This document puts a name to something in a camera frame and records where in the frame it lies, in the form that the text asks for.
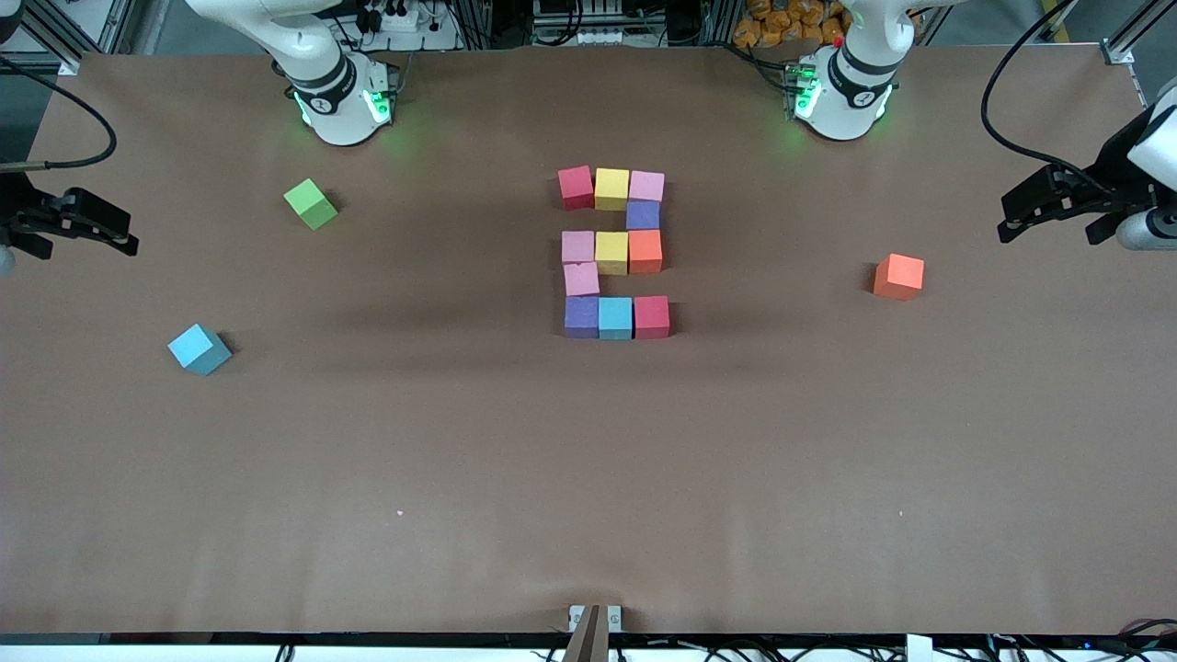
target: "purple cube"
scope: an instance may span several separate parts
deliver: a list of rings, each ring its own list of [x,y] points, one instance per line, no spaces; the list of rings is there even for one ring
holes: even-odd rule
[[[597,263],[584,262],[564,265],[564,296],[588,297],[600,293]]]
[[[630,199],[656,200],[660,203],[665,185],[665,173],[636,170],[630,173]]]
[[[568,297],[564,306],[564,335],[568,338],[596,338],[598,297]]]
[[[658,230],[659,203],[630,200],[625,205],[626,230]]]
[[[597,239],[592,230],[565,230],[560,233],[560,262],[572,264],[597,259]]]

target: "pink cube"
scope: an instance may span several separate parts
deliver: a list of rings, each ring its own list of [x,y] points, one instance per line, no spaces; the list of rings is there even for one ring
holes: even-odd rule
[[[583,262],[564,265],[564,291],[568,297],[585,297],[600,293],[597,263]]]
[[[665,185],[665,173],[636,170],[630,174],[630,199],[660,203]]]
[[[560,263],[597,259],[597,238],[592,230],[565,230],[560,233]]]
[[[560,179],[564,211],[591,210],[597,206],[597,198],[592,192],[592,171],[588,166],[561,170],[557,177]]]
[[[633,338],[653,340],[670,337],[670,299],[633,297]]]

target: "green indicator light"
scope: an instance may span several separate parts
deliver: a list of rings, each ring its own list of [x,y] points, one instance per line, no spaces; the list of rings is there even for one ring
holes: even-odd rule
[[[294,94],[294,101],[298,102],[298,110],[302,113],[302,124],[311,126],[311,118],[306,114],[306,106],[302,105],[302,99],[298,94]]]
[[[384,98],[384,94],[379,92],[373,94],[365,90],[364,101],[367,102],[373,120],[380,124],[388,121],[388,101]]]
[[[887,85],[886,86],[886,92],[883,93],[883,100],[879,101],[879,110],[878,110],[878,112],[875,113],[875,119],[876,120],[879,119],[880,117],[883,117],[883,113],[886,112],[886,100],[891,97],[891,91],[892,90],[895,90],[893,85]]]
[[[813,114],[813,106],[817,105],[817,100],[820,95],[822,82],[814,80],[813,86],[797,98],[797,117],[807,118]]]

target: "foam cube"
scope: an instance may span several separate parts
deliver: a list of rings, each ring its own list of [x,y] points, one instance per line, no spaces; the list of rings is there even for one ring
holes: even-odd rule
[[[891,253],[875,270],[875,293],[909,302],[924,289],[924,260]]]
[[[583,262],[564,265],[564,293],[568,297],[599,294],[600,280],[597,276],[597,263]]]
[[[630,200],[625,205],[626,230],[658,230],[659,203]]]
[[[592,192],[592,171],[588,166],[570,167],[556,173],[560,179],[560,198],[564,198],[564,211],[591,210],[594,204]]]
[[[630,176],[630,199],[661,201],[666,174],[661,172],[633,171]]]
[[[564,335],[568,338],[596,338],[599,324],[597,297],[568,297],[564,303]]]
[[[180,333],[179,338],[167,344],[167,349],[180,362],[180,366],[202,376],[208,376],[232,356],[217,333],[199,324],[193,324]]]
[[[609,167],[597,168],[597,208],[606,212],[624,212],[630,199],[630,171]]]
[[[633,299],[601,297],[598,304],[598,329],[601,340],[633,339]]]
[[[661,230],[630,231],[630,273],[661,271]]]
[[[597,271],[605,276],[625,276],[629,256],[630,237],[626,232],[597,233]]]
[[[560,233],[560,263],[597,259],[597,238],[592,230],[565,230]]]
[[[670,299],[633,297],[633,337],[638,340],[670,337]]]
[[[335,207],[331,206],[331,200],[310,179],[291,188],[282,197],[311,230],[318,230],[335,218]]]

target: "yellow cube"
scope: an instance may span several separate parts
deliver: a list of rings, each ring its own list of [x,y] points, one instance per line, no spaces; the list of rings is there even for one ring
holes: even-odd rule
[[[627,232],[597,233],[597,272],[605,276],[625,276],[630,260]]]
[[[630,199],[630,171],[610,167],[597,168],[597,208],[624,212]]]

